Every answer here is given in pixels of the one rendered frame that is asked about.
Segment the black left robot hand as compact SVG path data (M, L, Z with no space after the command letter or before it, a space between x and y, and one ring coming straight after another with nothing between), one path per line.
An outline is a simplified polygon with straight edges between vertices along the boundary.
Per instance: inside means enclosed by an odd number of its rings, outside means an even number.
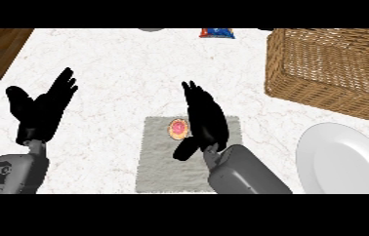
M69 67L59 74L48 91L37 99L17 86L6 89L10 113L19 120L16 144L40 140L48 142L54 136L65 108L78 90L73 71Z

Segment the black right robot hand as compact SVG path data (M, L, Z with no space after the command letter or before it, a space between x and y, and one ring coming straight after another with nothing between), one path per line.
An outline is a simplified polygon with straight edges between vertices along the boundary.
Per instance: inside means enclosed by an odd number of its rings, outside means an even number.
M187 115L192 135L180 142L172 158L186 161L196 150L205 151L217 145L223 151L228 140L228 129L223 111L211 94L194 84L183 82L184 98L187 102Z

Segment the grey cloth placemat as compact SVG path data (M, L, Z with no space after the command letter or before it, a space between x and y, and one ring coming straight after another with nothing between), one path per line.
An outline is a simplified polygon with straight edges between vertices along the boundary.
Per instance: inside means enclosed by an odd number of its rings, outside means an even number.
M209 170L203 153L196 151L187 161L172 158L180 143L168 135L174 117L147 117L137 168L135 191L138 193L214 193L208 185Z

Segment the brown wicker basket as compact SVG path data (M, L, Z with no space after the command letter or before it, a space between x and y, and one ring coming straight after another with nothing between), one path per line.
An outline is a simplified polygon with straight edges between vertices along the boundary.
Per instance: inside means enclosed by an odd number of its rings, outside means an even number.
M369 120L369 28L277 28L264 92Z

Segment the brown wooden cabinet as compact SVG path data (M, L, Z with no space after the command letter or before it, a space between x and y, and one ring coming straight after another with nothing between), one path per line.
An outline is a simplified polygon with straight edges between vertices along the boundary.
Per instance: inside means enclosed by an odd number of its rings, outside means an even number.
M0 79L29 39L32 28L0 28Z

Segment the blue and red snack bag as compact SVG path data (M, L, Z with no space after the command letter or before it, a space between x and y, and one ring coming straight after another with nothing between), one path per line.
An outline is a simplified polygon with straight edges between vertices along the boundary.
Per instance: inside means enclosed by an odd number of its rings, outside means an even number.
M203 28L200 31L200 38L234 38L230 28Z

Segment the white plate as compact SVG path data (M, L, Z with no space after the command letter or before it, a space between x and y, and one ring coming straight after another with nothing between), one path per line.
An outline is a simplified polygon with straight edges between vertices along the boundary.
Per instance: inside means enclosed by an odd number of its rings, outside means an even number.
M307 193L369 194L369 137L352 128L311 126L298 141L295 164Z

